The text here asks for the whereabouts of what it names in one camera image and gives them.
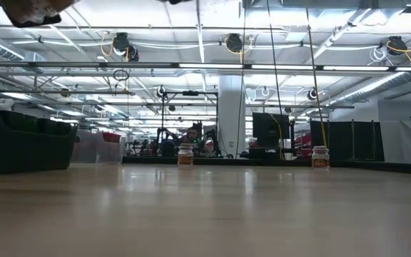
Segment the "dark grey plastic bin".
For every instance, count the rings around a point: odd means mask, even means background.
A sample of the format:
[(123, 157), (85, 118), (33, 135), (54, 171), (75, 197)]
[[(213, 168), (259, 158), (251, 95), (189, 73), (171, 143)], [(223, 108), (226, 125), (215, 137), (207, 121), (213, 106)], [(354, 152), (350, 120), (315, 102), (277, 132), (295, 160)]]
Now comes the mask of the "dark grey plastic bin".
[(57, 136), (24, 131), (25, 114), (0, 111), (0, 174), (62, 170), (69, 167), (77, 128)]

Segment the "clear plastic bin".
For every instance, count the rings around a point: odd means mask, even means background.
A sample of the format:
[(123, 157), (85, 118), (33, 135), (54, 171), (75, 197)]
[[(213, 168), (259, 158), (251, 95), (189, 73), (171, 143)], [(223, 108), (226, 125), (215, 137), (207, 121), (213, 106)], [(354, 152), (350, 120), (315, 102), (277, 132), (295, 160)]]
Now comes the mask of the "clear plastic bin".
[(107, 143), (103, 132), (78, 130), (71, 157), (72, 163), (121, 163), (124, 143)]

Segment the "person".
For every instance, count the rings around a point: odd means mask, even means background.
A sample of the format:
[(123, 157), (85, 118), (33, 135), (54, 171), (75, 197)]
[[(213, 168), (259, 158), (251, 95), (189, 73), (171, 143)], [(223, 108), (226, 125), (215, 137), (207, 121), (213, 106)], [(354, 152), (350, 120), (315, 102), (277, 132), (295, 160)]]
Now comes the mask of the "person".
[(180, 139), (180, 150), (191, 151), (195, 157), (205, 157), (205, 143), (199, 136), (199, 131), (195, 126), (187, 130), (187, 134)]

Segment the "white building column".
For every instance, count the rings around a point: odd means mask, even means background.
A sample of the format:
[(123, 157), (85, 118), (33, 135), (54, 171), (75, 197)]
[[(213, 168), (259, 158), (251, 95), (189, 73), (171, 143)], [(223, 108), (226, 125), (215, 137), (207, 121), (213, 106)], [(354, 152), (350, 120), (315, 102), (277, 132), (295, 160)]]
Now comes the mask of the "white building column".
[(218, 81), (218, 142), (224, 156), (245, 150), (245, 94), (242, 76), (220, 76)]

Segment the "black background screen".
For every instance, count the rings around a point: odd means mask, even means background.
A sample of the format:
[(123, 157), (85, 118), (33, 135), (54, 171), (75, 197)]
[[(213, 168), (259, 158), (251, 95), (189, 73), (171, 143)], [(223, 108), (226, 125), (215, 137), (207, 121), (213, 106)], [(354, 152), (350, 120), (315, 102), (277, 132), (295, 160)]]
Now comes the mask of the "black background screen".
[(253, 113), (253, 137), (260, 147), (277, 148), (281, 139), (290, 139), (289, 116)]

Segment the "black partition panel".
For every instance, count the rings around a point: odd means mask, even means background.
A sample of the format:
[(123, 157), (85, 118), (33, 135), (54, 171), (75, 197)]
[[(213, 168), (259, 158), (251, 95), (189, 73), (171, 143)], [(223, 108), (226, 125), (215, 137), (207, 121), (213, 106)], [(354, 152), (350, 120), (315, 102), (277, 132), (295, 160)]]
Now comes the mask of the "black partition panel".
[(310, 159), (314, 146), (326, 146), (330, 161), (385, 161), (380, 123), (375, 121), (311, 121), (310, 143)]

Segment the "white partition panel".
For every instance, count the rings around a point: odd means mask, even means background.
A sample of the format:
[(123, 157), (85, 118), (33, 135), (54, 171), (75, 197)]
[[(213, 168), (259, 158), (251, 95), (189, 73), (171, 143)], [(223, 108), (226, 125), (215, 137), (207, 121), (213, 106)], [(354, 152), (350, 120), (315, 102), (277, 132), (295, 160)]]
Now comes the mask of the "white partition panel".
[(386, 163), (411, 163), (411, 121), (380, 122)]

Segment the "black aluminium table frame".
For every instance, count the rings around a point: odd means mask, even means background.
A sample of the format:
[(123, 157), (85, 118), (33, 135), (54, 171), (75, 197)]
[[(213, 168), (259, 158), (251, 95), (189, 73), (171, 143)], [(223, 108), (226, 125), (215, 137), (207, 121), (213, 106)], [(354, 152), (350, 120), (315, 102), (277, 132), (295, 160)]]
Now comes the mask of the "black aluminium table frame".
[[(128, 164), (177, 164), (174, 157), (132, 157), (124, 156), (122, 163)], [(306, 160), (284, 161), (277, 159), (231, 159), (231, 158), (195, 158), (195, 165), (202, 166), (272, 166), (272, 167), (311, 167)], [(385, 163), (375, 161), (332, 161), (331, 168), (356, 168), (371, 171), (384, 171), (411, 174), (411, 164)]]

